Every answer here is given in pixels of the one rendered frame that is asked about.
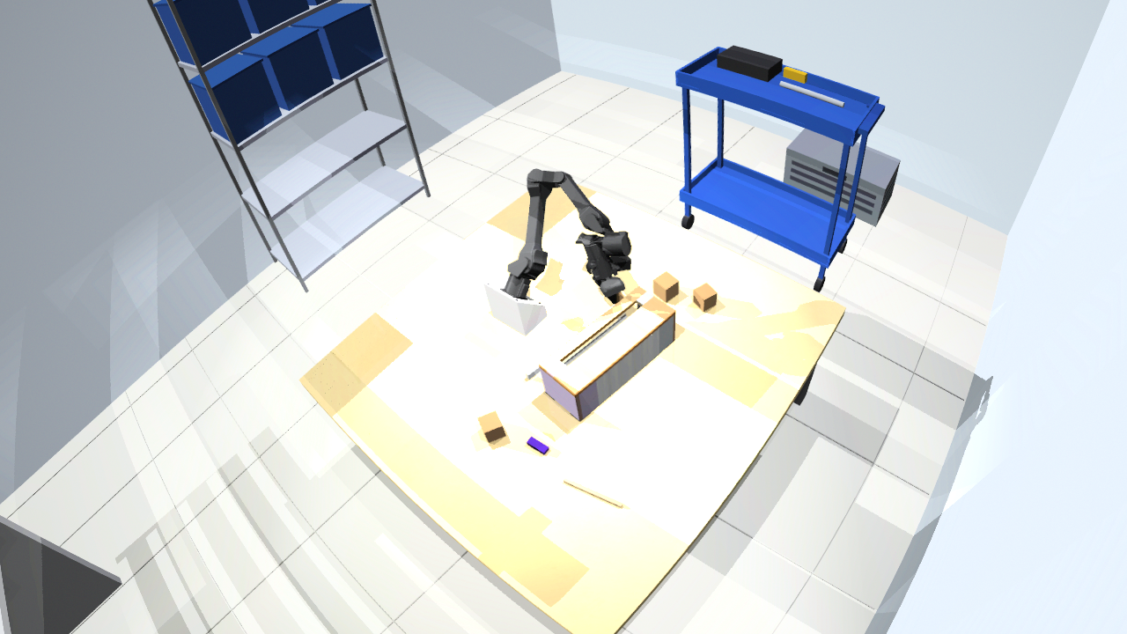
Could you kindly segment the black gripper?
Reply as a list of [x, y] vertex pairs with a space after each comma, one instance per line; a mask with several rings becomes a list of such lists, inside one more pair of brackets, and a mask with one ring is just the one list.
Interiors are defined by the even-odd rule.
[[612, 304], [616, 304], [616, 292], [625, 291], [625, 285], [622, 282], [622, 278], [613, 276], [614, 273], [611, 268], [611, 264], [609, 264], [611, 258], [605, 256], [596, 261], [589, 260], [589, 258], [587, 258], [587, 260], [588, 262], [586, 264], [586, 269], [589, 274], [593, 273], [592, 278], [594, 278], [594, 282], [600, 287], [600, 291], [602, 291], [604, 296], [607, 297]]

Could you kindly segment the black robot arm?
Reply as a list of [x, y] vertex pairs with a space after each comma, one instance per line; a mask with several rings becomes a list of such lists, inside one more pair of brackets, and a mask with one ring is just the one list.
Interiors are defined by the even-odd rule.
[[[535, 168], [527, 176], [530, 213], [525, 245], [520, 250], [520, 259], [508, 265], [511, 277], [508, 277], [505, 288], [500, 288], [506, 294], [511, 294], [513, 298], [527, 300], [525, 296], [530, 291], [530, 278], [535, 280], [545, 270], [545, 266], [548, 265], [548, 253], [542, 250], [541, 240], [545, 200], [552, 188], [561, 188], [569, 200], [573, 200], [574, 206], [578, 209], [583, 227], [589, 230], [589, 232], [598, 233], [587, 234], [582, 232], [578, 235], [576, 244], [584, 245], [587, 258], [596, 261], [600, 258], [609, 256], [611, 258], [609, 264], [611, 264], [615, 276], [616, 270], [620, 270], [620, 273], [631, 270], [631, 258], [629, 255], [631, 253], [632, 245], [629, 234], [627, 232], [613, 232], [613, 229], [609, 227], [607, 214], [604, 214], [594, 204], [591, 204], [586, 195], [576, 181], [574, 181], [571, 175], [564, 172], [564, 170], [550, 172], [550, 170]], [[604, 234], [604, 236], [600, 236], [600, 234]]]

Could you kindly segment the long cream bar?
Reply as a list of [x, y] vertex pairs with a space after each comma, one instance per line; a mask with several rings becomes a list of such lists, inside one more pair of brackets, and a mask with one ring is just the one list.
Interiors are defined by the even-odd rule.
[[616, 502], [616, 501], [614, 501], [614, 500], [609, 500], [609, 498], [607, 498], [607, 497], [605, 497], [605, 495], [600, 495], [600, 494], [598, 494], [597, 492], [592, 492], [592, 491], [591, 491], [589, 489], [587, 489], [587, 486], [580, 486], [580, 485], [578, 485], [578, 484], [576, 484], [576, 483], [573, 483], [573, 481], [569, 481], [569, 479], [564, 479], [564, 483], [567, 483], [567, 484], [569, 484], [569, 485], [571, 485], [571, 486], [578, 486], [578, 488], [579, 488], [579, 489], [580, 489], [580, 490], [582, 490], [583, 492], [587, 492], [587, 493], [589, 493], [591, 495], [595, 495], [595, 497], [600, 498], [600, 500], [607, 500], [607, 502], [609, 502], [609, 503], [613, 503], [613, 504], [616, 504], [616, 506], [619, 506], [619, 508], [622, 508], [622, 503], [620, 503], [620, 502]]

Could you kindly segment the small purple block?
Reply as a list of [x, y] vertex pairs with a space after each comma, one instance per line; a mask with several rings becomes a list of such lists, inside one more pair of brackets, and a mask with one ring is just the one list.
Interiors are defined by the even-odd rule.
[[531, 446], [531, 448], [534, 448], [535, 450], [540, 450], [540, 453], [542, 453], [542, 454], [545, 454], [548, 450], [550, 450], [550, 446], [545, 446], [544, 443], [540, 443], [538, 439], [533, 438], [532, 436], [529, 439], [527, 444], [529, 444], [529, 446]]

